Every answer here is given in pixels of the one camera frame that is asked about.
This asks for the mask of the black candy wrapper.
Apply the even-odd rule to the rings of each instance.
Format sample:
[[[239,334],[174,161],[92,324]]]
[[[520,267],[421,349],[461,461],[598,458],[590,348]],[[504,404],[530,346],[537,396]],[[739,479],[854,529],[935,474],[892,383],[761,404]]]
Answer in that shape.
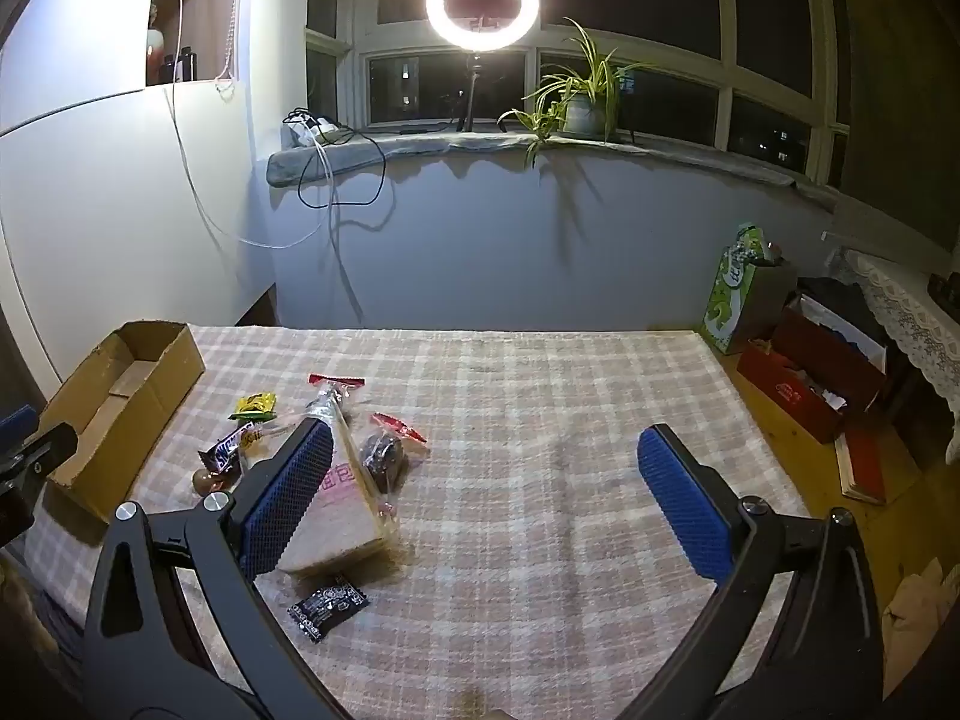
[[[368,597],[345,575],[337,574],[325,577],[313,593],[291,606],[288,614],[311,642],[320,642],[368,606]]]

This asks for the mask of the brown jelly cup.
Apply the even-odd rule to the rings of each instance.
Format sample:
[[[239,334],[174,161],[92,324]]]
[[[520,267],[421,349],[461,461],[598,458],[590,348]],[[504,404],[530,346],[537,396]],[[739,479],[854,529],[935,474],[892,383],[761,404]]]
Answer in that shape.
[[[194,491],[200,497],[208,496],[209,494],[216,493],[223,489],[224,476],[220,473],[213,473],[206,468],[199,468],[195,470],[192,475],[192,486],[194,486]]]

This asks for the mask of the Snickers bar English label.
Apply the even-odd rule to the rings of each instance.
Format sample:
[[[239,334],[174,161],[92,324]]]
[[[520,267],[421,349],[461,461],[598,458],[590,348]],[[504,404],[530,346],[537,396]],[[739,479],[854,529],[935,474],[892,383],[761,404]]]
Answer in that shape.
[[[226,475],[239,465],[245,450],[261,437],[262,429],[256,422],[240,424],[228,436],[218,439],[210,449],[200,450],[200,461],[207,472]]]

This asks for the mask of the clear bag of bread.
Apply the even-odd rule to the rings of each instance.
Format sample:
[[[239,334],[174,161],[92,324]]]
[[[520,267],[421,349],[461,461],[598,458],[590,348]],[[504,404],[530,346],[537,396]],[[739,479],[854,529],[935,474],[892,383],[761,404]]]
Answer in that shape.
[[[331,426],[331,468],[278,561],[293,577],[343,569],[385,550],[395,532],[395,511],[364,468],[353,429],[350,400],[363,379],[311,374],[316,393],[306,415]]]

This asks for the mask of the dark snack bag red seal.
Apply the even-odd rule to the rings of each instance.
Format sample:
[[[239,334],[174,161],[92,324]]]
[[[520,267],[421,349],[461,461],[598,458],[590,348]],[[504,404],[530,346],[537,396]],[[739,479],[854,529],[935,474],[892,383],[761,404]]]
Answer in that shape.
[[[405,473],[430,455],[427,438],[403,419],[382,411],[370,416],[370,427],[359,443],[359,460],[377,490],[397,491]]]

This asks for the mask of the yellow green candy packet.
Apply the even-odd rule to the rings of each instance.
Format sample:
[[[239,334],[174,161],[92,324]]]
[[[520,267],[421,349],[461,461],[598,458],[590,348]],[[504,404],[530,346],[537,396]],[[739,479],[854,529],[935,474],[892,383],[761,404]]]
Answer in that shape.
[[[270,421],[277,416],[277,395],[274,392],[259,392],[245,395],[236,401],[229,417],[237,422]]]

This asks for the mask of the brown cardboard box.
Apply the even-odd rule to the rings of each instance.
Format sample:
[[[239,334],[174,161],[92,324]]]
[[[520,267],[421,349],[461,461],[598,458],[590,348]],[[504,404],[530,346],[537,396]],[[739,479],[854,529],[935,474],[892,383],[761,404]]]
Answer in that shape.
[[[109,520],[203,371],[185,323],[139,320],[107,335],[41,416],[44,431],[64,422],[78,436],[73,457],[50,475],[53,486]]]

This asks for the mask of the plaid tablecloth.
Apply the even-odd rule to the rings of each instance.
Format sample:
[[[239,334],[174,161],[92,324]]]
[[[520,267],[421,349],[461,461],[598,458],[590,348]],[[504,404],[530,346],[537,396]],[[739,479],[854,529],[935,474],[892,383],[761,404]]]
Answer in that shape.
[[[205,371],[132,486],[195,502],[199,450],[242,395],[286,408],[316,374],[356,377],[353,415],[427,438],[387,553],[350,578],[368,606],[291,644],[359,718],[612,718],[711,595],[640,477],[667,424],[742,494],[804,512],[742,398],[692,332],[505,333],[200,327]]]

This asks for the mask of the red gift box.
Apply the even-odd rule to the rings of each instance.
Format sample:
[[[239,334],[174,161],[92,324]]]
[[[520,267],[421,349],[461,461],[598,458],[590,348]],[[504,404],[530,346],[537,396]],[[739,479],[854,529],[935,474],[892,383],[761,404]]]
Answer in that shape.
[[[830,310],[809,319],[786,307],[768,338],[742,351],[737,371],[820,444],[861,418],[887,382],[887,348]]]

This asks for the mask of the white lace cloth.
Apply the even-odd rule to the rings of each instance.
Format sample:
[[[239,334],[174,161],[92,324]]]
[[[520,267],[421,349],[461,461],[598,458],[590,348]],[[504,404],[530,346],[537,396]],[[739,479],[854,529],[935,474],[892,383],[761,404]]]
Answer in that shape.
[[[926,273],[854,249],[843,263],[880,327],[947,403],[953,429],[944,460],[957,465],[958,323],[929,295]]]

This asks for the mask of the green paper gift bag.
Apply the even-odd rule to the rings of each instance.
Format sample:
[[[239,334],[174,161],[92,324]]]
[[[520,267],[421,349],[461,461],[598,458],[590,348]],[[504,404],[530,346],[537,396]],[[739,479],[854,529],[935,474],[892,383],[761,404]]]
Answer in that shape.
[[[756,224],[743,224],[722,251],[701,330],[721,355],[766,338],[796,289],[797,270]]]

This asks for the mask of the white power strip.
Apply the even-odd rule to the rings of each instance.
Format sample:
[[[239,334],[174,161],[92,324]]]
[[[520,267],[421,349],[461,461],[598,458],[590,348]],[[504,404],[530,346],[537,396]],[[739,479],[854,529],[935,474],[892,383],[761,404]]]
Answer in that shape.
[[[333,145],[342,138],[343,130],[324,117],[293,115],[285,121],[290,142],[299,148],[313,148],[316,143]]]

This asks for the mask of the potted spider plant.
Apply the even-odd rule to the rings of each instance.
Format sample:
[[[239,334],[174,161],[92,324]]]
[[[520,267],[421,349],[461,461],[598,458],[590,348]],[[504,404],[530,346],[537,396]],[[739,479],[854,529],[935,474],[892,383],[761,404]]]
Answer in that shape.
[[[581,52],[586,71],[553,64],[540,85],[524,96],[530,109],[505,110],[496,126],[505,132],[509,121],[516,121],[534,137],[526,151],[526,164],[535,166],[540,149],[553,137],[599,138],[610,142],[617,130],[623,85],[635,71],[651,70],[646,62],[619,64],[613,57],[617,49],[604,54],[594,37],[573,18],[566,18],[574,34],[568,37]]]

